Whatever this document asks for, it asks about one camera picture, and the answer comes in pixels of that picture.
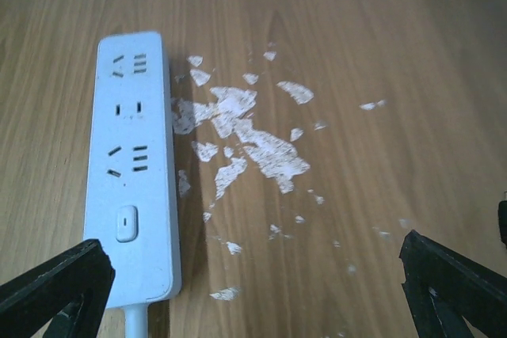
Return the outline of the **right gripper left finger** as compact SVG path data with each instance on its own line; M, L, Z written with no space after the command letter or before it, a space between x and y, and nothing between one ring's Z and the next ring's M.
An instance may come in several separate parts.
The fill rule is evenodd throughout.
M1 285L1 336L97 336L115 274L88 239L19 275Z

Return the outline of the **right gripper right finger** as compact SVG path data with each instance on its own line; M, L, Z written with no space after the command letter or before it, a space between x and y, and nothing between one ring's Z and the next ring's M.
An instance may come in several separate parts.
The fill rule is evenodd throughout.
M402 284L420 337L506 336L506 278L416 230L404 238Z

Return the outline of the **light blue power strip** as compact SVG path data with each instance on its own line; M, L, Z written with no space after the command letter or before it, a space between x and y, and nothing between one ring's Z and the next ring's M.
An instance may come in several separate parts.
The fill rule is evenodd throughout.
M158 32L107 36L97 49L84 238L116 277L108 307L181 289L170 68Z

